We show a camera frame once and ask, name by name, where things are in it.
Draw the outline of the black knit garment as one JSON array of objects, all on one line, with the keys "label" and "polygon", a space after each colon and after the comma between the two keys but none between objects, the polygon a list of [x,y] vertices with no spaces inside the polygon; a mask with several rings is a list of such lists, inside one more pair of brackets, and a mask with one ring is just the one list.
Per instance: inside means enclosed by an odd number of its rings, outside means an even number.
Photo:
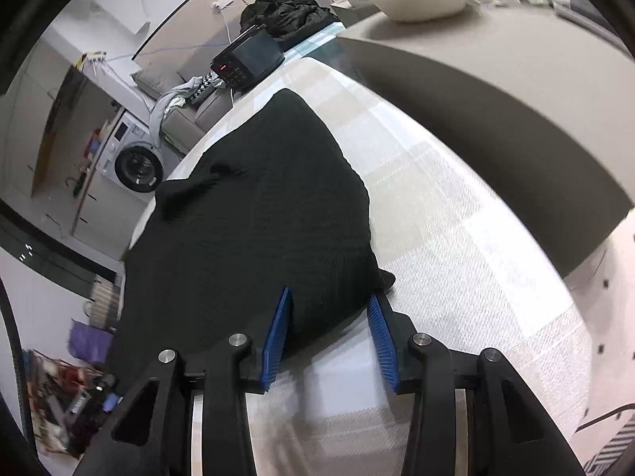
[{"label": "black knit garment", "polygon": [[193,355],[293,300],[293,355],[357,314],[393,274],[371,248],[369,196],[310,106],[290,89],[162,183],[125,260],[106,371],[126,392],[162,349]]}]

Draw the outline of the striped grey clothes on sofa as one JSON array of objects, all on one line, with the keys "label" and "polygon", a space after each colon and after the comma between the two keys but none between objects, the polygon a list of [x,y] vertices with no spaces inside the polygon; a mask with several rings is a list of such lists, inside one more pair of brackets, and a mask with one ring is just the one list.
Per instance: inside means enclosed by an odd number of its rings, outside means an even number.
[{"label": "striped grey clothes on sofa", "polygon": [[210,71],[161,95],[151,110],[148,129],[153,138],[187,153],[232,107],[225,83]]}]

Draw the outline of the black clothes pile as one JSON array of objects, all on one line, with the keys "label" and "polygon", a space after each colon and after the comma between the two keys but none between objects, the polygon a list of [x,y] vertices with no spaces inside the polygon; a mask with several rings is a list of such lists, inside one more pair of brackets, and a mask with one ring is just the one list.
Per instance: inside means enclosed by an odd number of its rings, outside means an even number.
[{"label": "black clothes pile", "polygon": [[240,32],[265,28],[285,52],[327,26],[338,16],[316,0],[255,0],[240,16]]}]

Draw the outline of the black white striped rug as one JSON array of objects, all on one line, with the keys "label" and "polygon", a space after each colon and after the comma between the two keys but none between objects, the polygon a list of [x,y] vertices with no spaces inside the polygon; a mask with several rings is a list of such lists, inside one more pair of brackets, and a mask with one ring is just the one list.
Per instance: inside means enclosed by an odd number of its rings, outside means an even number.
[{"label": "black white striped rug", "polygon": [[[635,404],[627,403],[617,408],[611,409],[608,413],[600,415],[592,420],[582,423],[578,426],[576,433],[587,430],[591,426],[595,426],[597,423],[611,420],[612,418],[620,418],[627,411],[634,411]],[[626,449],[634,441],[634,417],[631,417],[628,422],[624,423],[622,429],[611,438],[610,441],[596,453],[590,460],[582,465],[582,470],[585,475],[605,475],[608,470],[611,469],[619,459],[626,454]]]}]

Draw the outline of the purple bag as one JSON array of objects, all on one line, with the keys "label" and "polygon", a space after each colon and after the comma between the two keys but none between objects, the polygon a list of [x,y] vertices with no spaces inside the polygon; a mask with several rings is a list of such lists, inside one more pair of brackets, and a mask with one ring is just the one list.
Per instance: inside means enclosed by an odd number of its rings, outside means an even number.
[{"label": "purple bag", "polygon": [[110,350],[113,334],[88,324],[72,321],[68,351],[74,358],[92,365],[102,365]]}]

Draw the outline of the beige checked bed sheet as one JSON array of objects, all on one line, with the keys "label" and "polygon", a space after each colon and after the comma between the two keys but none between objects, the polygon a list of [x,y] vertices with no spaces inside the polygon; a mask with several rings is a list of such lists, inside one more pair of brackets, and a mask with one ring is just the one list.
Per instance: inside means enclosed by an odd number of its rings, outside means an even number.
[{"label": "beige checked bed sheet", "polygon": [[[311,58],[237,99],[175,171],[281,89],[324,121],[369,194],[372,248],[396,284],[390,302],[444,345],[500,350],[565,437],[590,394],[591,338],[558,271],[507,204],[435,135],[360,83]],[[262,475],[396,475],[411,397],[381,376],[365,317],[283,365],[248,399]]]}]

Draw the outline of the white front-load washing machine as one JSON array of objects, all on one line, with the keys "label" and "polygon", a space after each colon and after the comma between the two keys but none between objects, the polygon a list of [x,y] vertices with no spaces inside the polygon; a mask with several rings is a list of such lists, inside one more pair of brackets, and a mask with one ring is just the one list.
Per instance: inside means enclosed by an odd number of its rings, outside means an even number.
[{"label": "white front-load washing machine", "polygon": [[115,121],[97,167],[106,179],[139,198],[152,194],[167,176],[162,148],[150,129],[128,111]]}]

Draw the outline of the grey sofa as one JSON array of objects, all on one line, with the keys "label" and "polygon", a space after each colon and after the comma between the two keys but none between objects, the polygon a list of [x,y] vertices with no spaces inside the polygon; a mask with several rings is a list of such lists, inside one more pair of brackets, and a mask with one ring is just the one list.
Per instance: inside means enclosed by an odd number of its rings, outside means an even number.
[{"label": "grey sofa", "polygon": [[148,117],[151,137],[182,156],[233,108],[233,95],[212,72],[187,81],[173,70],[150,65],[131,78],[154,100]]}]

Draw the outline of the black device red display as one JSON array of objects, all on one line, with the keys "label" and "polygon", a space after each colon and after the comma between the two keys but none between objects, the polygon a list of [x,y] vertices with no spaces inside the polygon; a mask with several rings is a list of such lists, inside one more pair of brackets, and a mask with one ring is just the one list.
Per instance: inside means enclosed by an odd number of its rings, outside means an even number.
[{"label": "black device red display", "polygon": [[252,26],[217,54],[210,68],[227,87],[243,92],[265,80],[284,59],[283,50],[266,28]]}]

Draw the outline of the teal side table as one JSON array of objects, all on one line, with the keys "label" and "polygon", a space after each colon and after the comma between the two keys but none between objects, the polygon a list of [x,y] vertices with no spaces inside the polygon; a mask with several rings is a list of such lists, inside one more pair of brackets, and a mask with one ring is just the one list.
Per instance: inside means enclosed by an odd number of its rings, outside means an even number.
[{"label": "teal side table", "polygon": [[291,63],[300,58],[310,57],[342,71],[349,65],[349,60],[346,52],[337,42],[337,36],[345,30],[346,27],[340,21],[328,25],[288,50],[284,54],[284,62]]}]

